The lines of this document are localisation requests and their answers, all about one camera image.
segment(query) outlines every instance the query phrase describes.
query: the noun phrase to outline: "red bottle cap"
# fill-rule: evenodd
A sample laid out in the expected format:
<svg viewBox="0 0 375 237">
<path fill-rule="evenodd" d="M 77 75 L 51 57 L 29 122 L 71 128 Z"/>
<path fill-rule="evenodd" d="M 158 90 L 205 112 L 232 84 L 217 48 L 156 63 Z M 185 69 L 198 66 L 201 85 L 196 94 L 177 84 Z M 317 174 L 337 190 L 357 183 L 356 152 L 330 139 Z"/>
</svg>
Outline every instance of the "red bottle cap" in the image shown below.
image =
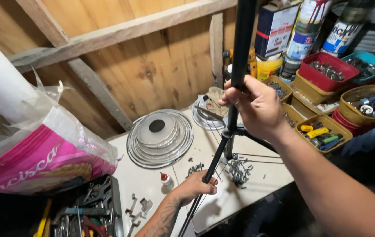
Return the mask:
<svg viewBox="0 0 375 237">
<path fill-rule="evenodd" d="M 162 172 L 161 173 L 161 180 L 166 180 L 168 175 L 167 174 L 163 174 Z"/>
</svg>

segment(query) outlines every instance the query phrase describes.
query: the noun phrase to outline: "wooden stud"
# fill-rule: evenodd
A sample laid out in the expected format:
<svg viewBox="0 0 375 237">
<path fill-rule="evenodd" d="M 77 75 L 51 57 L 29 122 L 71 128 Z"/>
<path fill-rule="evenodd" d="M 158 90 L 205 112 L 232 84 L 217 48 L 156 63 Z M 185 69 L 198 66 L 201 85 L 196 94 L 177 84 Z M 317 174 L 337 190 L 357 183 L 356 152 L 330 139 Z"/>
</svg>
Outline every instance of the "wooden stud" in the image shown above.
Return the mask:
<svg viewBox="0 0 375 237">
<path fill-rule="evenodd" d="M 223 22 L 222 12 L 212 15 L 211 26 L 209 27 L 209 43 L 211 51 L 211 70 L 214 76 L 214 86 L 223 88 Z"/>
<path fill-rule="evenodd" d="M 78 77 L 88 86 L 93 94 L 100 100 L 101 104 L 106 107 L 117 122 L 126 131 L 130 131 L 133 122 L 122 110 L 119 103 L 114 99 L 109 90 L 106 88 L 101 79 L 85 62 L 79 57 L 71 59 L 67 62 Z"/>
<path fill-rule="evenodd" d="M 16 0 L 54 47 L 69 42 L 68 36 L 56 22 L 41 0 Z"/>
<path fill-rule="evenodd" d="M 23 73 L 30 71 L 31 65 L 37 69 L 69 60 L 91 51 L 231 8 L 236 4 L 237 0 L 198 0 L 73 37 L 68 44 L 58 48 L 35 48 L 10 56 L 8 59 Z"/>
</svg>

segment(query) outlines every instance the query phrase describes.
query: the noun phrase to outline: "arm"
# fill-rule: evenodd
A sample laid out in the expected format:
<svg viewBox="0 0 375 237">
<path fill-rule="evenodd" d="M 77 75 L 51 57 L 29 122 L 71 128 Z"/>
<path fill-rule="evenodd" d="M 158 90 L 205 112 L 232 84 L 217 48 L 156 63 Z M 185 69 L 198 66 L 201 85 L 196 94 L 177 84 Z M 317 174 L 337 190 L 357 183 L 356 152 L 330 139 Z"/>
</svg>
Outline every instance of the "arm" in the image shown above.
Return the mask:
<svg viewBox="0 0 375 237">
<path fill-rule="evenodd" d="M 290 129 L 273 89 L 250 76 L 245 84 L 245 93 L 229 88 L 219 104 L 232 102 L 248 131 L 274 146 L 315 219 L 332 236 L 375 237 L 375 194 Z"/>
<path fill-rule="evenodd" d="M 176 223 L 180 208 L 189 204 L 199 194 L 216 194 L 218 181 L 211 178 L 208 184 L 202 182 L 207 170 L 194 172 L 173 189 L 160 203 L 155 213 L 135 237 L 169 237 Z"/>
</svg>

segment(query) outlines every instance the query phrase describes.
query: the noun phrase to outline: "red plastic container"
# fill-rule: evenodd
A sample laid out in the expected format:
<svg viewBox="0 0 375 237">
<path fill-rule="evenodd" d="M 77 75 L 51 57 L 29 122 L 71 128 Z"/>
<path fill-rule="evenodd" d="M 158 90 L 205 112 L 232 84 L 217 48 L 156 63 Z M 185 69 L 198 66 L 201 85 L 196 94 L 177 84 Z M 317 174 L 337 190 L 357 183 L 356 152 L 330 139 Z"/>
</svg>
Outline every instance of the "red plastic container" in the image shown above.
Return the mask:
<svg viewBox="0 0 375 237">
<path fill-rule="evenodd" d="M 329 65 L 337 70 L 340 70 L 344 75 L 344 80 L 337 82 L 331 80 L 324 74 L 320 73 L 309 64 L 313 61 L 319 61 L 321 63 L 329 62 Z M 300 65 L 299 73 L 303 78 L 319 87 L 321 90 L 326 92 L 333 92 L 338 87 L 348 83 L 348 81 L 359 74 L 359 70 L 348 63 L 343 62 L 341 59 L 336 58 L 328 53 L 319 52 L 316 54 L 309 55 L 303 59 L 303 63 Z"/>
<path fill-rule="evenodd" d="M 337 121 L 340 125 L 342 125 L 343 127 L 345 127 L 348 131 L 350 131 L 352 134 L 353 134 L 353 137 L 356 137 L 356 136 L 359 136 L 359 135 L 362 135 L 366 132 L 369 132 L 370 130 L 374 129 L 375 128 L 375 123 L 373 124 L 370 124 L 368 126 L 364 126 L 364 127 L 360 127 L 358 125 L 355 125 L 353 123 L 351 123 L 350 121 L 346 120 L 338 111 L 338 109 L 336 109 L 332 115 L 331 115 L 331 118 L 335 121 Z"/>
</svg>

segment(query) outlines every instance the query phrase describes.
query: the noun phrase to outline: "white plastic bottle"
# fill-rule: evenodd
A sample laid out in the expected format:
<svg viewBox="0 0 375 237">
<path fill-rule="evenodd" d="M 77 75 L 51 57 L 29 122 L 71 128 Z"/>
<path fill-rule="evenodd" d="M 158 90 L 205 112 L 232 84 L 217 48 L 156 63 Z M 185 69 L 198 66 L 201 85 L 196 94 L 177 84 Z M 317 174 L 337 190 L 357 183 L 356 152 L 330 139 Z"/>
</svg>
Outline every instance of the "white plastic bottle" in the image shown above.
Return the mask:
<svg viewBox="0 0 375 237">
<path fill-rule="evenodd" d="M 174 188 L 174 181 L 173 179 L 167 175 L 167 174 L 163 174 L 161 173 L 161 182 L 163 183 L 163 185 L 165 186 L 166 189 L 168 189 L 169 191 L 172 190 Z"/>
</svg>

